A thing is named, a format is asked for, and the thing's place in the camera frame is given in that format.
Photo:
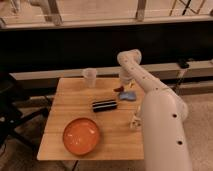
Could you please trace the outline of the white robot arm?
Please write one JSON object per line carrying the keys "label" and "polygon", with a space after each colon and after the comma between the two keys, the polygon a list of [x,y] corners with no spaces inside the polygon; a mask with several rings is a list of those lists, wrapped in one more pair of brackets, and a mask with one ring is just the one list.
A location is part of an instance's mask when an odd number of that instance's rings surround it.
{"label": "white robot arm", "polygon": [[193,171],[183,122],[188,106],[170,87],[140,66],[138,49],[120,52],[121,85],[132,79],[144,91],[139,116],[142,118],[146,171]]}

